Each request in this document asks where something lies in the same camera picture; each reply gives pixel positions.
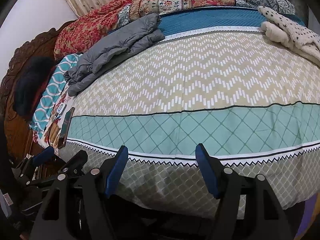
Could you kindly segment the dark navy folded garment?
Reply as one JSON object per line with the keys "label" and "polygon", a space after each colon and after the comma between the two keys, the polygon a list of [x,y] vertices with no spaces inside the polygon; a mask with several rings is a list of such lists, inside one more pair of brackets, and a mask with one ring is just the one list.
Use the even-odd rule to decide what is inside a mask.
{"label": "dark navy folded garment", "polygon": [[28,62],[14,89],[13,110],[29,121],[55,68],[51,57],[35,56]]}

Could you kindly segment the grey puffer jacket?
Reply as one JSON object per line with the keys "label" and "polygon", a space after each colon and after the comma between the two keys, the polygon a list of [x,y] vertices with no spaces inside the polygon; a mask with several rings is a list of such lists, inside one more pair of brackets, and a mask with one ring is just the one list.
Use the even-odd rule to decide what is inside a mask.
{"label": "grey puffer jacket", "polygon": [[68,95],[78,95],[118,64],[165,39],[160,22],[161,17],[151,13],[101,38],[64,74]]}

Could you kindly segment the red floral quilt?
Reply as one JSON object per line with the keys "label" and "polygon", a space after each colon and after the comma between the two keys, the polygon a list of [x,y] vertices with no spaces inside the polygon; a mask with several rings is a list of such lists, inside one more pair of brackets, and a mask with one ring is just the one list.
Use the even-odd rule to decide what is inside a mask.
{"label": "red floral quilt", "polygon": [[54,57],[84,53],[112,30],[121,28],[147,14],[166,15],[202,7],[244,7],[257,9],[267,6],[280,14],[294,15],[295,6],[289,0],[112,0],[95,9],[61,31]]}

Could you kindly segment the carved wooden headboard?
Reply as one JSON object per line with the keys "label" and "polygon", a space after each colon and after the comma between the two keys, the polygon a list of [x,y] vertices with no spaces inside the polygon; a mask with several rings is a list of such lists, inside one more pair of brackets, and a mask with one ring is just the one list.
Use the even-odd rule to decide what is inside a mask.
{"label": "carved wooden headboard", "polygon": [[40,93],[44,91],[49,75],[54,71],[57,38],[71,23],[68,21],[59,29],[52,28],[40,33],[17,48],[9,62],[7,74],[1,80],[1,118],[8,154],[14,162],[41,150],[33,142],[29,121],[40,100]]}

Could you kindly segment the white floral fleece blanket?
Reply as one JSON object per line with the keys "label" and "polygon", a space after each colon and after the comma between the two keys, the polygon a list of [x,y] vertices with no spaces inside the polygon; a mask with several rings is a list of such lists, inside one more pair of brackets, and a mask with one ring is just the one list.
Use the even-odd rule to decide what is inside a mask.
{"label": "white floral fleece blanket", "polygon": [[59,149],[57,147],[65,115],[71,109],[74,101],[74,99],[68,95],[68,89],[69,85],[66,84],[53,107],[44,131],[37,133],[36,139],[36,142],[42,148],[52,146],[57,156],[59,156]]}

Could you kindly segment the white black-spotted fleece garment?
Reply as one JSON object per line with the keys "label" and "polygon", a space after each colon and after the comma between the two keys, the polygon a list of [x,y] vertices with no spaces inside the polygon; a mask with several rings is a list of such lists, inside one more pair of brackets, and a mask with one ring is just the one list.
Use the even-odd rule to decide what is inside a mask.
{"label": "white black-spotted fleece garment", "polygon": [[267,19],[261,24],[261,29],[271,41],[319,66],[318,34],[269,7],[259,6],[258,11]]}

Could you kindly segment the teal white patterned pillow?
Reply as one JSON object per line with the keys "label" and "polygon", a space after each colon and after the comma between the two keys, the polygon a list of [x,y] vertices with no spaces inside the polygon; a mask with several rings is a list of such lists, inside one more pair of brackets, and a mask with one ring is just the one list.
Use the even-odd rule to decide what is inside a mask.
{"label": "teal white patterned pillow", "polygon": [[65,88],[65,72],[76,66],[81,55],[82,53],[69,54],[55,66],[54,72],[40,97],[40,101],[29,124],[29,127],[37,133],[39,138],[42,137],[54,105]]}

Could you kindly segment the white power bank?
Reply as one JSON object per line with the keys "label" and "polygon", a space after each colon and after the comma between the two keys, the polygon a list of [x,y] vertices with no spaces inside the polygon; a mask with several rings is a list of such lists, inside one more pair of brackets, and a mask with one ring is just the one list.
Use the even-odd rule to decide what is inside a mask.
{"label": "white power bank", "polygon": [[60,104],[56,111],[57,115],[62,115],[66,106],[67,105],[65,103]]}

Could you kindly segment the black smartphone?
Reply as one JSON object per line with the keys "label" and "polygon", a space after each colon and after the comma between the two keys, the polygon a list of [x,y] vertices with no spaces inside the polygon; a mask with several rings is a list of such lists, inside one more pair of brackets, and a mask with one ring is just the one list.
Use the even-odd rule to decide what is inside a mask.
{"label": "black smartphone", "polygon": [[68,131],[69,131],[69,127],[71,124],[71,119],[73,116],[75,108],[72,107],[66,114],[65,114],[65,119],[63,121],[62,127],[61,127],[61,132],[60,132],[60,136],[59,136],[59,140],[58,140],[58,144],[57,144],[57,148],[61,149],[63,147],[65,147],[66,145],[66,141],[67,141],[67,137],[68,137]]}

